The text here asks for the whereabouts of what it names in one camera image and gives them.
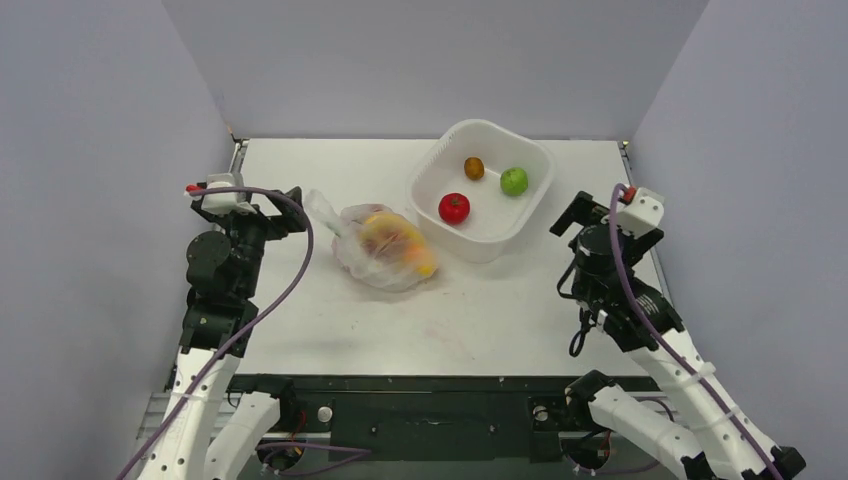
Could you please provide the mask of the clear plastic bag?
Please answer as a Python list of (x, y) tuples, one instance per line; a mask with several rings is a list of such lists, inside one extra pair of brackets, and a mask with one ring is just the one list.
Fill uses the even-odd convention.
[(411, 221), (383, 204), (359, 204), (336, 211), (318, 190), (304, 197), (309, 218), (332, 234), (331, 250), (354, 279), (401, 292), (431, 278), (439, 262)]

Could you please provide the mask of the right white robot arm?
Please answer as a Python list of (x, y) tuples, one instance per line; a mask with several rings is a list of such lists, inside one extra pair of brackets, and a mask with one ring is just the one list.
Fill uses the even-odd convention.
[(698, 352), (671, 302), (636, 277), (636, 265), (663, 239), (663, 214), (660, 195), (617, 185), (608, 205), (577, 193), (551, 232), (579, 226), (557, 285), (562, 298), (578, 305), (576, 341), (591, 330), (610, 337), (675, 413), (650, 410), (593, 370), (565, 388), (565, 416), (583, 429), (619, 434), (680, 479), (793, 479), (806, 467), (801, 453), (755, 425)]

